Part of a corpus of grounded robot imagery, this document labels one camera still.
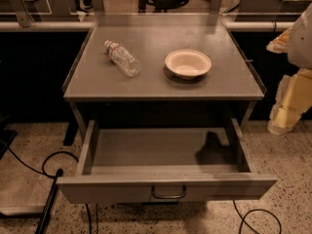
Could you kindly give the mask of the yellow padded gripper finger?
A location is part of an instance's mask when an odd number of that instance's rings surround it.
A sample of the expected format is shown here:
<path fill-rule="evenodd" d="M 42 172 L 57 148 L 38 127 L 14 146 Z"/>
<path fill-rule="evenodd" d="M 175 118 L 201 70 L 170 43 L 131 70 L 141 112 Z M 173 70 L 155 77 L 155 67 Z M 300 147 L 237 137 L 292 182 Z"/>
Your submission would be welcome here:
<path fill-rule="evenodd" d="M 267 130 L 277 136 L 290 132 L 311 107 L 312 70 L 300 68 L 293 76 L 284 75 L 278 86 Z"/>

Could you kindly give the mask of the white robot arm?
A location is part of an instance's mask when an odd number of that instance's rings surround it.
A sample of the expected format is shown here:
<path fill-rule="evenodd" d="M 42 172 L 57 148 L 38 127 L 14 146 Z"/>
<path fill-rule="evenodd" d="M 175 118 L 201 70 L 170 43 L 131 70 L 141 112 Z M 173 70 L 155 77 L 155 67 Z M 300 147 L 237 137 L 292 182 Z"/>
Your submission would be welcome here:
<path fill-rule="evenodd" d="M 312 5 L 266 49 L 286 53 L 289 63 L 298 67 L 295 75 L 283 76 L 270 112 L 267 130 L 279 136 L 290 132 L 312 107 Z"/>

